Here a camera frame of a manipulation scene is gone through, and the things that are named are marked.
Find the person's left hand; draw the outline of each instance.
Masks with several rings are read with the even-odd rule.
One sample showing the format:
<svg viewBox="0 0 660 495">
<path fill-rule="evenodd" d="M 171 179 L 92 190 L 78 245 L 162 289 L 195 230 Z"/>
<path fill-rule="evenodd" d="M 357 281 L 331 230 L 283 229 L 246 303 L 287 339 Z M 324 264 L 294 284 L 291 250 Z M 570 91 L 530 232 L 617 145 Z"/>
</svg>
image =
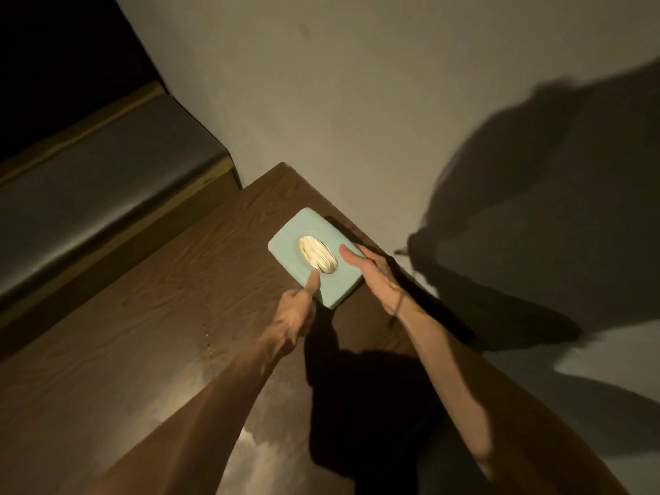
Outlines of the person's left hand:
<svg viewBox="0 0 660 495">
<path fill-rule="evenodd" d="M 309 333 L 316 316 L 314 294 L 319 289 L 320 283 L 319 271 L 314 269 L 309 275 L 305 288 L 288 290 L 282 294 L 273 322 L 261 335 L 262 341 L 275 343 L 278 357 L 291 353 L 296 348 L 298 339 Z"/>
</svg>

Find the light blue tissue box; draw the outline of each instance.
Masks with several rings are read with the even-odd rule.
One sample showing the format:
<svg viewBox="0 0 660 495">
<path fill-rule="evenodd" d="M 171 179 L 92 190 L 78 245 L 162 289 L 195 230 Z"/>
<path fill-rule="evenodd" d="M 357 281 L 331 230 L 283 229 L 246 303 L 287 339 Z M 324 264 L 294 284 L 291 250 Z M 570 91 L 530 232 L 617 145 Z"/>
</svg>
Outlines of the light blue tissue box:
<svg viewBox="0 0 660 495">
<path fill-rule="evenodd" d="M 334 309 L 351 293 L 362 277 L 357 267 L 346 263 L 341 257 L 339 246 L 346 245 L 360 257 L 364 255 L 334 225 L 311 208 L 303 208 L 268 242 L 268 250 L 301 286 L 305 286 L 312 271 L 311 265 L 298 249 L 298 240 L 303 236 L 313 236 L 321 241 L 337 259 L 337 270 L 334 273 L 321 273 L 321 287 L 317 292 L 323 305 Z"/>
</svg>

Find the gray cushion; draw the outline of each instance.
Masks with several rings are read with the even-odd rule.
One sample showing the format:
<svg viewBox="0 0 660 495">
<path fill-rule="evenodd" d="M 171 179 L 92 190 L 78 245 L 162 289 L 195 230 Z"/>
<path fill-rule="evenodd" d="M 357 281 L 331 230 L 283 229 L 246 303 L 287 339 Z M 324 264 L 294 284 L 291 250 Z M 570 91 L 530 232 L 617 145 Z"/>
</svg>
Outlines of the gray cushion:
<svg viewBox="0 0 660 495">
<path fill-rule="evenodd" d="M 226 155 L 162 94 L 0 186 L 0 301 Z"/>
</svg>

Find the forearm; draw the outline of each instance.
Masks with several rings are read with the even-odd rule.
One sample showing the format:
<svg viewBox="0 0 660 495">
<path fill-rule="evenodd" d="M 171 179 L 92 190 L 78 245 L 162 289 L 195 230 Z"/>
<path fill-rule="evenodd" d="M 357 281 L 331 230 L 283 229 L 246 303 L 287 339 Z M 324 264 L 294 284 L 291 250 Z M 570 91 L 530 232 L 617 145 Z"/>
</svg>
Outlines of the forearm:
<svg viewBox="0 0 660 495">
<path fill-rule="evenodd" d="M 103 476 L 96 494 L 214 494 L 277 361 L 264 339 L 237 357 Z"/>
<path fill-rule="evenodd" d="M 507 491 L 625 492 L 552 411 L 409 299 L 399 315 L 419 357 L 485 475 Z"/>
</svg>

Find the skin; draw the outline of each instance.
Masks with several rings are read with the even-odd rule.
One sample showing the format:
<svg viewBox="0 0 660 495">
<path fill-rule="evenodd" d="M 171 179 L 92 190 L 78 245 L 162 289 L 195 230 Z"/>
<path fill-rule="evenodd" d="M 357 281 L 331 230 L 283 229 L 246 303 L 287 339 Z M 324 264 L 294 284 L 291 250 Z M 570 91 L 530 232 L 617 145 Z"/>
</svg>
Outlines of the skin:
<svg viewBox="0 0 660 495">
<path fill-rule="evenodd" d="M 605 464 L 537 399 L 457 341 L 394 280 L 385 259 L 346 247 L 387 313 L 400 319 L 433 386 L 483 474 L 512 493 L 626 493 Z M 277 362 L 316 313 L 313 271 L 287 291 L 254 347 L 104 474 L 95 494 L 214 494 L 252 405 Z"/>
</svg>

